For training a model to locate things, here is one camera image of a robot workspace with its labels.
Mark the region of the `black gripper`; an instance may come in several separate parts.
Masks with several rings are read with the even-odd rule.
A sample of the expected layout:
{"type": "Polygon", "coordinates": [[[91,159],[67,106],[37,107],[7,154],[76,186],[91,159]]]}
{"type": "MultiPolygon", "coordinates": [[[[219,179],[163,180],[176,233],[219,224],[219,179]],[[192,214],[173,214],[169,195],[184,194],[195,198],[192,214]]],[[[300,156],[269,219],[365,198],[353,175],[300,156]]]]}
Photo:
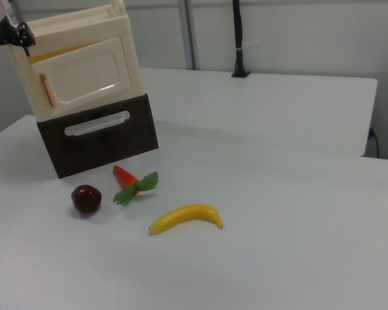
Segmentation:
{"type": "Polygon", "coordinates": [[[29,48],[35,44],[36,38],[26,22],[14,27],[7,15],[0,20],[0,46],[19,46],[30,56],[29,48]]]}

